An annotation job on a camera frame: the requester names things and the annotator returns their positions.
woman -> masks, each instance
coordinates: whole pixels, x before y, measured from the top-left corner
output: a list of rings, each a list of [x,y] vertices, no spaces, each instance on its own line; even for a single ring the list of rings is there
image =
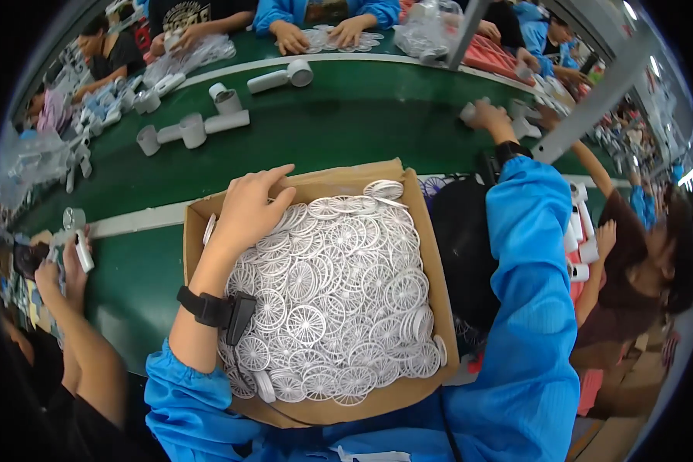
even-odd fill
[[[570,46],[574,39],[570,26],[554,13],[549,19],[542,18],[522,24],[521,33],[526,49],[539,60],[539,74],[542,77],[554,75],[573,84],[591,84],[570,57]]]
[[[104,87],[119,77],[126,78],[146,67],[144,56],[128,32],[108,34],[108,19],[99,15],[80,32],[77,46],[89,60],[90,73],[95,81],[80,87],[74,94],[74,103],[82,101],[86,93]]]
[[[388,29],[397,23],[397,0],[261,0],[254,16],[258,35],[272,32],[280,53],[299,55],[309,43],[296,24],[338,22],[329,38],[338,37],[337,45],[358,45],[365,29]]]

red tray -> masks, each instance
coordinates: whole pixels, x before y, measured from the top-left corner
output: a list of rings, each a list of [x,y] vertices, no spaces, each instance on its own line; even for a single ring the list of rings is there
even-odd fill
[[[516,75],[517,60],[513,56],[482,35],[476,34],[472,38],[462,63],[466,66],[503,75],[509,79],[527,84],[530,87],[534,86],[534,79],[522,80]]]

ceiling light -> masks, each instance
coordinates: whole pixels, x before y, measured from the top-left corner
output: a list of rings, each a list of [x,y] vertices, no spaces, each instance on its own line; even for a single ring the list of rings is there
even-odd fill
[[[636,13],[634,13],[634,9],[629,5],[627,2],[624,2],[624,8],[626,9],[626,12],[631,16],[631,19],[636,21]]]

black hair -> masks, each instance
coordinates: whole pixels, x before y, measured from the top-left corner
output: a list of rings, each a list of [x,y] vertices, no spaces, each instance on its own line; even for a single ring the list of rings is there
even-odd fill
[[[567,22],[560,18],[557,14],[555,14],[553,11],[549,12],[549,22],[552,22],[552,19],[554,19],[555,23],[559,24],[560,26],[566,27]]]
[[[674,189],[666,191],[667,242],[675,240],[673,268],[665,312],[679,314],[693,305],[693,206]]]
[[[91,35],[97,35],[98,32],[108,32],[109,28],[108,18],[106,18],[104,13],[95,16],[90,23],[88,23],[80,35],[89,37]]]
[[[125,3],[118,9],[118,18],[121,22],[124,22],[126,19],[130,18],[134,13],[136,13],[136,10],[134,10],[134,6],[130,3]]]

cardboard box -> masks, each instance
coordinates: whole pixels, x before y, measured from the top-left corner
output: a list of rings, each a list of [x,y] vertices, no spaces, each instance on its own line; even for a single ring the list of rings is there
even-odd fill
[[[297,420],[310,424],[328,425],[361,420],[398,410],[431,395],[442,382],[457,372],[459,365],[457,340],[454,336],[454,323],[444,281],[444,270],[429,211],[413,169],[404,171],[400,159],[394,159],[360,166],[314,171],[288,177],[281,185],[274,186],[269,191],[269,196],[275,198],[283,188],[294,186],[296,196],[293,203],[310,203],[314,199],[340,194],[359,195],[370,182],[383,179],[403,183],[404,191],[400,201],[409,207],[408,212],[413,218],[421,239],[420,253],[424,261],[423,270],[429,278],[430,286],[429,305],[434,312],[434,334],[441,335],[446,343],[447,365],[441,367],[430,378],[399,378],[388,387],[373,390],[367,399],[353,407],[341,406],[333,400],[326,402],[304,400],[299,403],[277,401],[272,404],[278,411]],[[225,196],[226,192],[223,191],[195,201],[185,208],[183,233],[185,284],[190,283],[203,253],[203,233],[208,219],[212,214],[221,212]],[[248,400],[234,397],[231,410],[279,428],[305,427],[272,410],[258,396]]]
[[[621,462],[634,446],[645,418],[612,417],[603,424],[595,438],[574,459],[576,462]]]

